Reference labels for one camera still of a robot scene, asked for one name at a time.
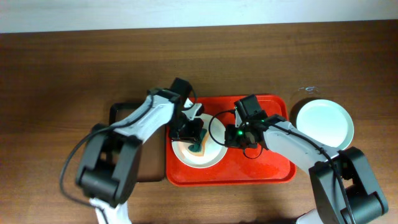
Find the green yellow sponge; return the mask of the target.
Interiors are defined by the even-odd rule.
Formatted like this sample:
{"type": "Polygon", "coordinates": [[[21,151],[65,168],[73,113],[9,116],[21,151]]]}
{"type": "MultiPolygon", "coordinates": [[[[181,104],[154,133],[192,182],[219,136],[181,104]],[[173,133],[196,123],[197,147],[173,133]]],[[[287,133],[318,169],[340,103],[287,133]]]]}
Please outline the green yellow sponge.
{"type": "Polygon", "coordinates": [[[200,133],[200,140],[197,143],[194,143],[188,147],[188,151],[190,154],[193,154],[194,156],[203,156],[205,153],[205,147],[203,146],[203,143],[206,141],[208,135],[208,130],[207,129],[202,129],[200,133]]]}

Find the white plate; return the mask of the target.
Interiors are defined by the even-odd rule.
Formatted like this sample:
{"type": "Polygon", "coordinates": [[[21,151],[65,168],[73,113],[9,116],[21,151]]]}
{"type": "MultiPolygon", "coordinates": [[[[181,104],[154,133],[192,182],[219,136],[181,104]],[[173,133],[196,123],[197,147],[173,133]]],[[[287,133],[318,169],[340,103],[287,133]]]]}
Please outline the white plate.
{"type": "MultiPolygon", "coordinates": [[[[202,119],[203,129],[207,129],[209,127],[210,120],[212,118],[209,114],[202,114],[198,118],[202,119]]],[[[211,135],[220,143],[223,144],[224,132],[226,128],[223,123],[215,118],[211,122],[210,132],[211,135]]],[[[206,141],[203,143],[205,147],[205,153],[203,156],[194,156],[190,154],[188,151],[188,147],[194,143],[182,142],[182,141],[172,141],[172,150],[174,154],[177,156],[178,160],[184,163],[185,165],[196,168],[196,169],[204,169],[211,167],[217,164],[222,158],[225,156],[227,152],[227,148],[222,146],[211,138],[208,130],[208,135],[206,141]]]]}

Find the pale green plate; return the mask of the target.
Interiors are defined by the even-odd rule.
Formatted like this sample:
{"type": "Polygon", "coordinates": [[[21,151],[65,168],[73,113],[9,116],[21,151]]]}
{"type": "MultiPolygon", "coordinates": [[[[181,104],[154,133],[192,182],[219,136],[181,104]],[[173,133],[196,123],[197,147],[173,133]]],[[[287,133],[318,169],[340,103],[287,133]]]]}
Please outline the pale green plate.
{"type": "Polygon", "coordinates": [[[338,149],[346,149],[354,138],[354,123],[350,114],[331,100],[312,100],[304,104],[295,123],[300,132],[338,149]]]}

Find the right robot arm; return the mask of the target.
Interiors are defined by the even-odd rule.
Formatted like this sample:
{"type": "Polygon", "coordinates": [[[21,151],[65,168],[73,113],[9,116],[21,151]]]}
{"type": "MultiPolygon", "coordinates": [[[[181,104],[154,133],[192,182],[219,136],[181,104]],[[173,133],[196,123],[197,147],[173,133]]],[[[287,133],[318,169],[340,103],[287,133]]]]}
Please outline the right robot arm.
{"type": "Polygon", "coordinates": [[[316,207],[294,223],[369,223],[385,215],[388,202],[364,153],[327,146],[296,129],[277,114],[229,124],[228,147],[257,145],[280,154],[310,177],[316,207]]]}

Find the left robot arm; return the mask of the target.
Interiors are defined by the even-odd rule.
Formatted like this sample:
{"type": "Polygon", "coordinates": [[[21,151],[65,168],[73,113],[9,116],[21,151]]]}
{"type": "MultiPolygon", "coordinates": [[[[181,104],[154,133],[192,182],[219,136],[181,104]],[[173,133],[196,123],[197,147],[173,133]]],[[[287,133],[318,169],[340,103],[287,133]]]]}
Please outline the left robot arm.
{"type": "Polygon", "coordinates": [[[162,126],[170,138],[201,143],[203,121],[187,116],[201,106],[191,102],[191,85],[149,90],[131,115],[108,126],[97,124],[76,146],[85,148],[75,182],[89,198],[99,223],[129,223],[126,202],[137,182],[143,144],[162,126]]]}

